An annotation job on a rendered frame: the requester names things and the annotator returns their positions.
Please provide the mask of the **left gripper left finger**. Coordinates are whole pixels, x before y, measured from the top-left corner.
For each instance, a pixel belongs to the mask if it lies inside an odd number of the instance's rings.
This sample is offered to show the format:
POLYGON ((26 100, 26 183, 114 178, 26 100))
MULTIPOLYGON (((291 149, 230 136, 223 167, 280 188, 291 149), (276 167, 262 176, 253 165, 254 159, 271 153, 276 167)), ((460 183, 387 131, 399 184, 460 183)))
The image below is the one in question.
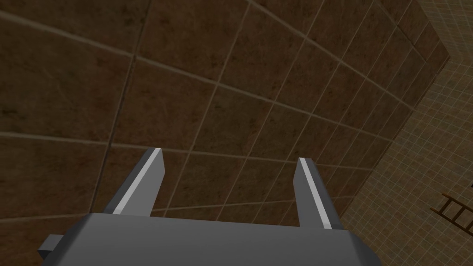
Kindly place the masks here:
POLYGON ((148 148, 103 213, 149 217, 165 174, 163 152, 148 148))

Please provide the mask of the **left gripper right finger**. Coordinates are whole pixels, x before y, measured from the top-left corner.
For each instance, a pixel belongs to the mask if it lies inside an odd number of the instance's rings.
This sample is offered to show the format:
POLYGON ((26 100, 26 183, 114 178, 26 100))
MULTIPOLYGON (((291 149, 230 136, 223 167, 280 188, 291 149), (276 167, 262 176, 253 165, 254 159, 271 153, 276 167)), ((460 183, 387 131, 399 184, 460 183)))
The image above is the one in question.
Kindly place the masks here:
POLYGON ((299 225, 343 230, 332 198, 311 158, 300 157, 293 177, 299 225))

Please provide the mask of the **brown wooden ladder rack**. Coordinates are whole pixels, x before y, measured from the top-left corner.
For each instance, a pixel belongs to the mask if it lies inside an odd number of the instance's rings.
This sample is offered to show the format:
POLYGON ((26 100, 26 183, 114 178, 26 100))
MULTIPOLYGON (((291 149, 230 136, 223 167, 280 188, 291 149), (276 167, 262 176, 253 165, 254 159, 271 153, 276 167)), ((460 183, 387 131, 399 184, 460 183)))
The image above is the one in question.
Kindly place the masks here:
POLYGON ((430 210, 473 238, 473 207, 448 193, 441 196, 440 204, 430 210))

